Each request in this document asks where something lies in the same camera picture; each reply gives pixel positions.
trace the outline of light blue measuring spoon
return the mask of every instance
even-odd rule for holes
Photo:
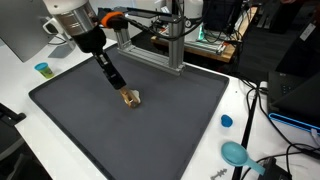
[[[226,142],[221,147],[222,158],[230,165],[235,167],[249,166],[259,174],[264,174],[264,167],[250,159],[247,150],[235,142]]]

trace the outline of blue bottle cap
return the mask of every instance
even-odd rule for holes
[[[40,63],[37,64],[34,68],[38,71],[43,70],[48,67],[48,63]]]
[[[221,116],[221,124],[223,127],[230,127],[233,123],[233,120],[228,115]]]

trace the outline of metal frame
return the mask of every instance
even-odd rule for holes
[[[184,28],[183,21],[169,23],[169,36],[179,35],[181,28]],[[183,72],[184,37],[169,42],[169,57],[167,57],[134,46],[128,29],[115,30],[115,33],[120,54],[177,76]]]

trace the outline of black mat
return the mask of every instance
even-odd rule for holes
[[[137,109],[93,58],[37,87],[31,99],[108,178],[180,179],[229,79],[192,67],[177,77],[123,57],[115,46],[107,53],[128,87],[139,90]]]

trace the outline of white table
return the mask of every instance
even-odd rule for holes
[[[115,41],[108,40],[105,48],[113,44]],[[54,46],[46,46],[32,59],[22,63],[7,46],[0,47],[0,102],[17,113],[27,115],[16,128],[53,179],[106,179],[28,96],[30,90],[46,81],[34,70],[37,63],[48,62],[58,75],[91,56],[77,47],[64,59],[47,58],[53,49]],[[232,177],[234,168],[221,158],[220,147],[226,141],[240,143],[242,140],[248,118],[245,101],[248,88],[240,80],[229,78],[225,94],[182,177],[184,180],[208,180],[224,168],[228,171],[221,179]],[[223,114],[233,118],[230,128],[222,127],[220,117]]]
[[[267,87],[267,83],[262,82],[261,87]],[[267,97],[265,95],[262,95],[261,102],[263,109],[266,111]],[[277,121],[273,122],[291,142],[303,143],[317,147],[310,133]],[[259,104],[257,103],[247,148],[250,157],[256,161],[267,156],[283,154],[286,152],[288,146],[289,144],[285,142],[272,127],[271,123],[262,113]],[[290,149],[290,152],[296,151],[297,150],[295,148]],[[285,156],[278,157],[276,159],[277,165],[287,171]],[[293,180],[316,180],[320,177],[320,161],[316,159],[302,154],[290,155],[289,163]],[[258,174],[255,171],[250,170],[245,179],[256,180],[257,178]]]

